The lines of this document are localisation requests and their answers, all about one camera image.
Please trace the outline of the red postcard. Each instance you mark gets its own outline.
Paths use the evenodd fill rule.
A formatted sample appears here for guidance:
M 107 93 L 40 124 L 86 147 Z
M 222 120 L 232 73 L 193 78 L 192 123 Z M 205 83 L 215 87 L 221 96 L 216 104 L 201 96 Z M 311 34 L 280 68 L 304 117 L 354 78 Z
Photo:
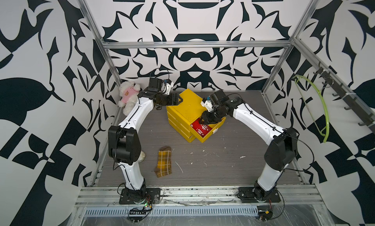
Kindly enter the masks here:
M 199 119 L 194 121 L 190 125 L 202 138 L 204 138 L 208 133 L 212 130 L 209 125 L 201 125 L 199 124 Z

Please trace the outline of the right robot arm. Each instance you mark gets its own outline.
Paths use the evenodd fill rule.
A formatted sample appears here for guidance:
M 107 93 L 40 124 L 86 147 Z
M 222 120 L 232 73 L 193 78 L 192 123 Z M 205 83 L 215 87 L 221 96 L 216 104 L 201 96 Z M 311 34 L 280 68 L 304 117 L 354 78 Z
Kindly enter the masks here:
M 216 124 L 230 116 L 254 131 L 268 145 L 265 166 L 250 194 L 239 193 L 244 200 L 265 202 L 276 194 L 277 181 L 297 156 L 297 132 L 294 128 L 282 128 L 253 110 L 241 96 L 230 98 L 219 90 L 203 98 L 201 106 L 206 110 L 199 122 L 202 125 Z

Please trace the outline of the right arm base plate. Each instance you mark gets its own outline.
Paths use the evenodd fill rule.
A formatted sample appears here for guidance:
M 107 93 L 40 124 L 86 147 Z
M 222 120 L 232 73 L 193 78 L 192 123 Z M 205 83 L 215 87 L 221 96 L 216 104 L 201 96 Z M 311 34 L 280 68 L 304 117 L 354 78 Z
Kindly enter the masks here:
M 237 197 L 242 203 L 279 203 L 280 194 L 277 188 L 265 191 L 261 187 L 239 187 Z

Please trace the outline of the yellow plastic drawer cabinet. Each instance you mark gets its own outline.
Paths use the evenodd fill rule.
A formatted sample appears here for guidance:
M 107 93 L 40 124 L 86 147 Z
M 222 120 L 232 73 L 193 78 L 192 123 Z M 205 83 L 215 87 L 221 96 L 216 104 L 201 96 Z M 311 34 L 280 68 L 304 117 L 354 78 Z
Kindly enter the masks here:
M 178 106 L 168 106 L 167 115 L 169 124 L 189 143 L 197 139 L 189 127 L 197 118 L 200 118 L 206 109 L 201 106 L 202 98 L 190 89 L 186 89 L 180 96 L 183 103 Z

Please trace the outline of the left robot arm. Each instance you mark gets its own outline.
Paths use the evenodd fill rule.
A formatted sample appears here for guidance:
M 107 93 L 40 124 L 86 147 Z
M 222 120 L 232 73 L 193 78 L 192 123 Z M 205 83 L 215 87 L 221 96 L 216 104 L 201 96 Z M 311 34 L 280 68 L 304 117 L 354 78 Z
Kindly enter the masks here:
M 146 198 L 146 183 L 139 167 L 142 150 L 138 132 L 154 108 L 177 106 L 183 101 L 178 93 L 171 91 L 173 87 L 171 79 L 158 78 L 151 78 L 145 89 L 134 81 L 120 84 L 118 107 L 125 119 L 108 130 L 108 154 L 114 161 L 113 168 L 122 170 L 125 193 L 136 202 Z

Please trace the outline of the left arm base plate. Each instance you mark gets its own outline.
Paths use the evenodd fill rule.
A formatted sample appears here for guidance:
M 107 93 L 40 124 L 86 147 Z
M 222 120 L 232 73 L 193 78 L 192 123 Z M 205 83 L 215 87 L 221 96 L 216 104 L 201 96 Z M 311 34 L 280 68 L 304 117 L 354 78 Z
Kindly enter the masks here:
M 124 188 L 120 194 L 120 205 L 145 204 L 146 202 L 153 204 L 160 200 L 160 188 L 146 188 L 141 190 L 131 190 Z

